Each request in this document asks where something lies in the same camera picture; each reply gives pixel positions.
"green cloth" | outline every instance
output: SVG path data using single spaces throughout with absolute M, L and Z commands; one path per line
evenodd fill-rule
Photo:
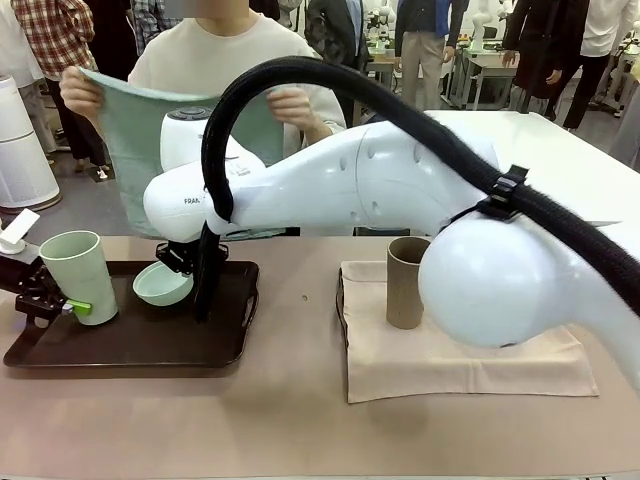
M 100 73 L 82 71 L 104 91 L 100 124 L 129 224 L 142 235 L 158 236 L 144 213 L 142 198 L 149 182 L 162 173 L 162 120 L 167 113 L 181 107 L 214 108 L 219 97 L 137 88 Z M 253 99 L 242 111 L 232 135 L 267 166 L 284 157 L 283 125 L 273 118 L 264 95 Z

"plaid shirt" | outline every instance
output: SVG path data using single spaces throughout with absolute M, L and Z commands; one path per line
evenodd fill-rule
M 44 75 L 59 80 L 65 68 L 97 70 L 87 45 L 91 10 L 82 0 L 12 0 L 18 22 Z
M 151 40 L 165 30 L 175 27 L 182 20 L 165 16 L 164 0 L 133 0 L 133 18 L 136 24 L 138 55 L 142 55 Z

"green cup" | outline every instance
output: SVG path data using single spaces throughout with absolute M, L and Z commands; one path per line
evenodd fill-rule
M 76 316 L 83 325 L 100 325 L 118 313 L 100 237 L 93 232 L 67 232 L 40 247 L 40 257 L 62 293 L 88 303 L 91 313 Z

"green bowl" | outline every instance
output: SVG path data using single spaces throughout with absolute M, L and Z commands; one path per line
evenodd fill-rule
M 162 262 L 149 265 L 133 281 L 133 291 L 150 305 L 167 307 L 184 300 L 193 288 L 193 276 L 173 272 Z

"person's hand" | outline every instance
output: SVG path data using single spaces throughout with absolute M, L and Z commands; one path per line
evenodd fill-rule
M 306 132 L 319 122 L 307 93 L 301 88 L 283 88 L 267 95 L 269 109 L 276 120 Z
M 562 78 L 562 70 L 554 70 L 549 77 L 547 77 L 547 85 L 555 85 Z
M 94 121 L 102 108 L 102 90 L 76 67 L 62 73 L 60 95 L 69 110 Z
M 515 50 L 505 50 L 502 54 L 502 66 L 506 68 L 509 65 L 513 65 L 514 63 L 516 63 Z
M 443 52 L 443 62 L 444 63 L 449 63 L 451 61 L 451 59 L 455 56 L 456 54 L 456 49 L 453 48 L 450 45 L 447 45 L 446 47 L 444 47 L 444 52 Z

